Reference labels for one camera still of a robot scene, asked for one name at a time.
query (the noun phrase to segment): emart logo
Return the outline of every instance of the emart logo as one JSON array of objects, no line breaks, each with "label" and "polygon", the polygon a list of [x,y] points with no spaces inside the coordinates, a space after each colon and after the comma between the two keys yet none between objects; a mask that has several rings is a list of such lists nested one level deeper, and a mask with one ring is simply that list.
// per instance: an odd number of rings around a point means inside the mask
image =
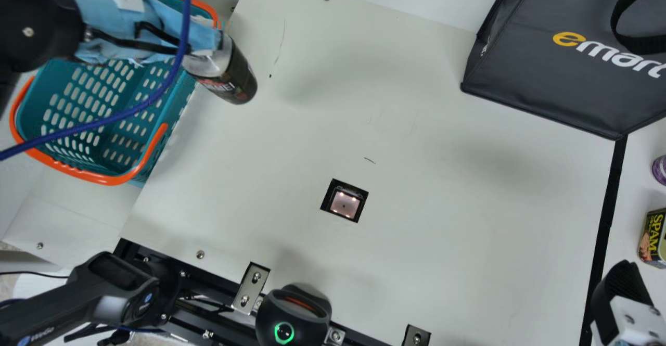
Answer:
[{"label": "emart logo", "polygon": [[605,52],[601,57],[602,60],[606,62],[610,60],[612,64],[619,67],[631,67],[633,71],[642,71],[645,69],[647,75],[652,78],[659,78],[661,76],[659,72],[666,69],[666,64],[654,60],[646,60],[639,55],[628,52],[620,52],[617,48],[600,42],[588,41],[584,36],[569,31],[557,33],[553,37],[553,42],[562,47],[576,47],[576,50],[583,54],[589,49],[590,51],[587,54],[592,57],[597,57],[597,55]]}]

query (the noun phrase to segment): black can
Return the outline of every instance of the black can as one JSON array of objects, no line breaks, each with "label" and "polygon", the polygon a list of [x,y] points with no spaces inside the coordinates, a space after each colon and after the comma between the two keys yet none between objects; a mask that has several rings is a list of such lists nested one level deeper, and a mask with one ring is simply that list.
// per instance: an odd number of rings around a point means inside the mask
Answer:
[{"label": "black can", "polygon": [[212,55],[187,55],[183,68],[215,95],[231,104],[245,104],[257,93],[257,78],[236,43],[226,33],[221,34]]}]

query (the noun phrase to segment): blue cable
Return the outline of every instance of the blue cable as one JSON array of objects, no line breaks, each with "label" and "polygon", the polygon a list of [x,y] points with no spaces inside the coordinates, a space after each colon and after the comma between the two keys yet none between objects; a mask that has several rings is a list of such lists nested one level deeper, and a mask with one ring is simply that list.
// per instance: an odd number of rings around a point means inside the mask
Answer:
[{"label": "blue cable", "polygon": [[12,305],[14,303],[18,303],[20,301],[23,301],[24,299],[21,298],[15,298],[15,299],[7,299],[5,301],[0,302],[0,310],[8,305]]},{"label": "blue cable", "polygon": [[86,130],[95,130],[100,126],[107,125],[107,123],[114,123],[120,121],[121,119],[126,119],[157,102],[157,99],[162,97],[162,94],[166,92],[167,88],[171,87],[171,84],[176,79],[176,75],[178,74],[178,69],[181,67],[181,63],[183,63],[183,57],[185,57],[187,43],[190,38],[191,3],[192,0],[183,0],[183,24],[181,25],[181,42],[178,44],[178,53],[176,54],[176,59],[174,60],[173,66],[169,70],[169,76],[167,76],[166,80],[164,80],[162,87],[158,88],[154,93],[150,94],[150,97],[148,97],[146,101],[144,101],[142,104],[138,104],[137,106],[132,107],[131,109],[126,109],[122,112],[112,114],[107,118],[91,121],[89,123],[82,123],[80,125],[64,130],[55,131],[54,133],[43,135],[41,137],[37,137],[35,139],[28,140],[27,142],[23,142],[22,144],[5,149],[4,151],[0,151],[0,161],[9,159],[9,157],[18,155],[21,152],[25,152],[31,148],[35,148],[38,145],[51,142],[52,140],[68,137],[69,135],[77,134]]}]

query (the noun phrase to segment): light blue cloth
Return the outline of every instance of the light blue cloth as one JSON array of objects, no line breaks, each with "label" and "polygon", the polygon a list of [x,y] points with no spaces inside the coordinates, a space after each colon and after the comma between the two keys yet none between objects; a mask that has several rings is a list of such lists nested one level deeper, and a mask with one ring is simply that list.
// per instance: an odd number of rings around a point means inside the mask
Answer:
[{"label": "light blue cloth", "polygon": [[[174,47],[145,30],[141,31],[140,38],[134,38],[135,23],[140,21],[150,22],[173,37],[181,37],[183,15],[179,11],[158,0],[143,0],[143,2],[145,12],[136,12],[119,9],[114,0],[76,0],[83,21],[92,28],[124,40],[139,40]],[[188,42],[192,50],[216,49],[220,38],[218,30],[190,21]],[[137,63],[151,63],[173,57],[173,55],[117,47],[101,39],[81,43],[75,56],[94,64],[106,63],[109,59],[135,59]]]}]

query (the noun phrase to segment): teal plastic basket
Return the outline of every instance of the teal plastic basket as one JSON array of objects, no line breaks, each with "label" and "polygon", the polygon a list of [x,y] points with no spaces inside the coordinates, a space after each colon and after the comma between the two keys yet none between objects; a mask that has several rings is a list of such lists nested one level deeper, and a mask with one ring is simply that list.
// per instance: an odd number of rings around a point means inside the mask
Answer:
[{"label": "teal plastic basket", "polygon": [[[160,1],[178,10],[183,6],[182,0]],[[193,16],[212,19],[210,11],[210,7],[192,7]],[[173,61],[143,67],[124,60],[109,61],[104,67],[49,61],[22,100],[17,100],[15,137],[18,142],[33,139],[140,104],[169,75]],[[93,131],[53,140],[28,154],[90,182],[119,185],[132,180],[141,185],[157,163],[195,82],[180,69],[173,85],[148,109]]]}]

